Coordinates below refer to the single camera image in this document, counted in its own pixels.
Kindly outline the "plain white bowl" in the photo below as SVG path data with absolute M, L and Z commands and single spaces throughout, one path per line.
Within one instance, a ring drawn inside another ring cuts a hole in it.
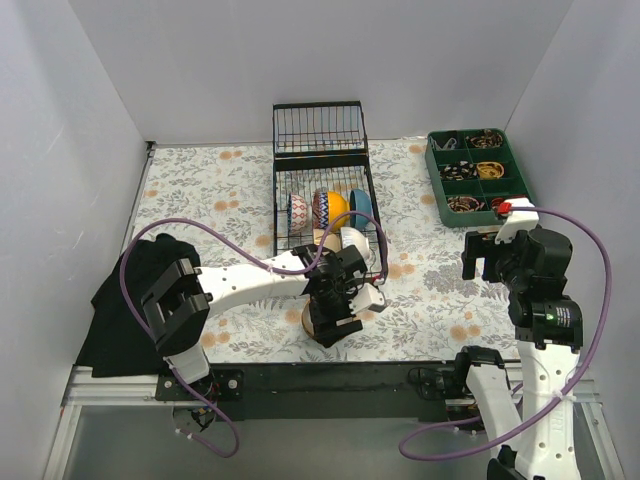
M 355 246 L 365 261 L 371 258 L 369 240 L 360 230 L 353 227 L 341 227 L 340 239 L 343 249 L 349 246 Z

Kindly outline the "yellow bowl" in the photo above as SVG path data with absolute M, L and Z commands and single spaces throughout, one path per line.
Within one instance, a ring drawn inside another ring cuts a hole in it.
M 335 232 L 344 227 L 350 219 L 348 215 L 337 219 L 338 216 L 349 211 L 349 203 L 340 193 L 335 191 L 328 191 L 326 196 L 328 200 L 328 223 L 334 222 L 331 231 Z

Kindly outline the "blue patterned bowl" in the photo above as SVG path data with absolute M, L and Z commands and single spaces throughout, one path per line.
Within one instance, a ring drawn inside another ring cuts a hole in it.
M 306 199 L 290 193 L 287 200 L 287 229 L 290 235 L 301 233 L 308 225 L 311 207 Z

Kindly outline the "red patterned bowl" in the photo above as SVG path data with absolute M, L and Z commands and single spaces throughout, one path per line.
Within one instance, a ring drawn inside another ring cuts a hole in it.
M 329 197 L 324 191 L 316 191 L 312 199 L 312 225 L 314 229 L 326 230 L 329 225 Z

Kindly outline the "blue ceramic bowl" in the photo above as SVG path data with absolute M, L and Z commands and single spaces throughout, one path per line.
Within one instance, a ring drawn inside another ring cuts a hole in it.
M 354 212 L 349 222 L 352 228 L 364 231 L 372 215 L 372 203 L 369 195 L 361 189 L 352 189 L 349 195 L 349 210 Z

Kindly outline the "black wire dish rack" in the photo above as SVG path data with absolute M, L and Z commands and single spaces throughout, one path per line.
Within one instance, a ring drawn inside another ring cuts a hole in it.
M 364 190 L 372 203 L 374 222 L 361 231 L 369 240 L 369 280 L 382 285 L 384 262 L 376 226 L 381 223 L 373 185 L 369 144 L 359 101 L 280 103 L 272 112 L 273 252 L 280 254 L 313 242 L 312 199 L 316 191 L 335 191 L 349 203 L 352 189 Z M 311 207 L 307 227 L 290 235 L 287 200 L 303 196 Z

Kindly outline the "white bowl patterned rim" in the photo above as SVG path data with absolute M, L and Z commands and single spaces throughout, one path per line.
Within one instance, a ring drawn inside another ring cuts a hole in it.
M 309 337 L 310 337 L 310 335 L 309 335 L 308 330 L 307 330 L 307 319 L 308 319 L 307 315 L 308 315 L 308 310 L 309 310 L 309 308 L 310 308 L 310 307 L 317 307 L 317 306 L 316 306 L 316 305 L 314 305 L 314 304 L 312 304 L 311 302 L 308 302 L 308 303 L 305 305 L 305 307 L 304 307 L 304 309 L 303 309 L 303 311 L 302 311 L 302 317 L 301 317 L 301 324 L 302 324 L 302 327 L 303 327 L 304 331 L 306 332 L 306 334 L 307 334 Z M 334 325 L 336 325 L 336 324 L 340 325 L 340 324 L 342 324 L 342 323 L 349 322 L 349 321 L 351 321 L 352 319 L 355 319 L 355 318 L 354 318 L 354 317 L 350 317 L 350 318 L 346 318 L 346 319 L 343 319 L 343 320 L 331 321 L 331 322 L 333 323 L 333 326 L 334 326 Z

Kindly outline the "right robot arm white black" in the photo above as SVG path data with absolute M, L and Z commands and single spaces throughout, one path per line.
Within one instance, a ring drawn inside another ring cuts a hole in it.
M 509 242 L 495 233 L 469 232 L 462 277 L 482 277 L 508 290 L 508 315 L 521 361 L 522 406 L 513 403 L 501 354 L 466 346 L 455 359 L 454 389 L 474 397 L 490 439 L 490 479 L 578 479 L 573 403 L 562 389 L 576 372 L 583 346 L 583 318 L 565 294 L 570 240 L 539 227 L 520 230 Z

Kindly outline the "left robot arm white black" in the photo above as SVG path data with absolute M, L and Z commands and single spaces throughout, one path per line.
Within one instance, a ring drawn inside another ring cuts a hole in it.
M 195 267 L 188 258 L 173 262 L 142 296 L 141 305 L 160 357 L 174 368 L 178 387 L 193 400 L 213 386 L 200 344 L 207 319 L 234 307 L 276 297 L 309 297 L 312 338 L 324 347 L 362 328 L 344 322 L 355 316 L 356 288 L 367 265 L 357 247 L 339 252 L 314 244 L 253 263 Z

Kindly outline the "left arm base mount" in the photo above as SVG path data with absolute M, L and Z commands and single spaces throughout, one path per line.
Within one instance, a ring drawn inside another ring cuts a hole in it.
M 192 383 L 191 387 L 231 419 L 242 417 L 243 370 L 212 368 L 208 377 Z M 218 414 L 205 403 L 199 403 L 172 374 L 159 376 L 154 399 L 171 404 L 174 407 L 173 417 L 178 420 L 180 427 L 194 433 L 202 433 L 214 422 L 220 421 Z

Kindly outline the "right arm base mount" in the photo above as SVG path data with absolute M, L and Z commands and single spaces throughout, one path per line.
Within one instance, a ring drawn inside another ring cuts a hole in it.
M 461 406 L 453 409 L 460 419 L 472 418 L 479 415 L 479 408 L 466 379 L 472 367 L 483 365 L 497 367 L 506 373 L 505 362 L 497 350 L 470 345 L 464 346 L 452 362 L 445 362 L 442 366 L 412 367 L 407 381 L 423 400 L 473 400 L 466 406 L 467 411 Z

